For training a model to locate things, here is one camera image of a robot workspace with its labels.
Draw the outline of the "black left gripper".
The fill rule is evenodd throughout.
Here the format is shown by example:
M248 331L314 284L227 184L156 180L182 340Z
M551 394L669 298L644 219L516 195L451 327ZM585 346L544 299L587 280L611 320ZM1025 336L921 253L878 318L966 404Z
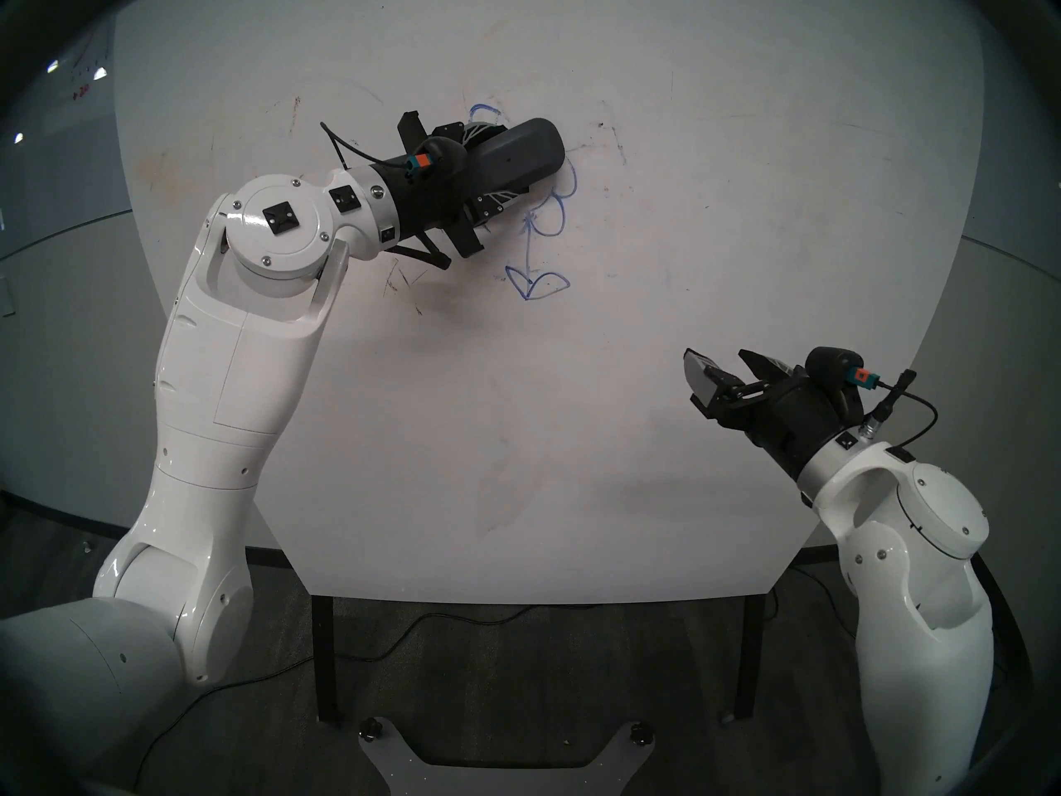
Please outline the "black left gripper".
M488 190L485 145L507 127L457 121L429 135L419 113L405 113L397 129L405 148L404 163L390 187L398 238L415 237L427 245L427 231L440 229L463 258L483 250L475 227L492 221L530 190L529 186Z

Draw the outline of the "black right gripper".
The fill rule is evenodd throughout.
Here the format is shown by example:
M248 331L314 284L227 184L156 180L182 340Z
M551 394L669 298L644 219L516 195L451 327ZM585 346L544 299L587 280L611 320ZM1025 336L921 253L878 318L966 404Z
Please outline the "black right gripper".
M692 348L683 354L691 402L706 419L740 430L763 449L792 480L798 480L828 442L854 425L854 385L845 379L814 377L775 358L741 349L753 381L745 385ZM741 388L763 388L741 396Z

